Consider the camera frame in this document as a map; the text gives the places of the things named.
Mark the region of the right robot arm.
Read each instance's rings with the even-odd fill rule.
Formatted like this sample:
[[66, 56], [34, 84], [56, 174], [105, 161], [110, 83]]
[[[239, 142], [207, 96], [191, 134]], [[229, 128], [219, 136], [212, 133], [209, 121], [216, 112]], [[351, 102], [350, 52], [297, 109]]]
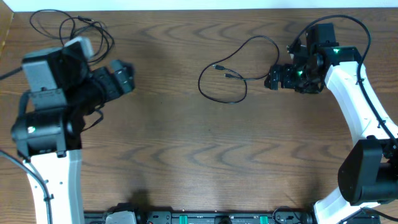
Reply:
[[397, 125], [366, 75], [365, 54], [341, 46], [327, 18], [312, 22], [287, 47], [292, 63], [273, 65], [266, 88], [317, 94], [329, 89], [343, 113], [353, 148], [338, 170], [338, 186], [300, 217], [301, 223], [361, 223], [397, 200]]

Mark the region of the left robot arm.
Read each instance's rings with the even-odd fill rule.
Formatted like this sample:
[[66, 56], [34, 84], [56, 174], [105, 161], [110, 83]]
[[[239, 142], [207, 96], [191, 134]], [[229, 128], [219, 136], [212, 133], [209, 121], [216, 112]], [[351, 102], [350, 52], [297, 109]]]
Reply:
[[83, 223], [81, 134], [85, 116], [133, 91], [134, 67], [113, 60], [92, 70], [82, 47], [31, 52], [22, 59], [30, 90], [11, 133], [28, 169], [37, 223]]

